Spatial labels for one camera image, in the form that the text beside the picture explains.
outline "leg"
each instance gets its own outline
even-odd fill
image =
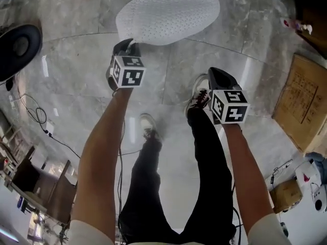
[[[193,213],[182,233],[182,240],[213,244],[217,242],[213,237],[218,236],[222,244],[229,244],[235,234],[232,224],[231,174],[216,129],[202,110],[205,105],[206,103],[197,104],[187,109],[188,123],[195,139],[200,191]]]
[[[153,129],[145,133],[145,138],[147,141],[133,167],[127,201],[120,215],[122,234],[127,243],[176,243],[178,234],[167,223],[159,198],[157,168],[162,144]]]

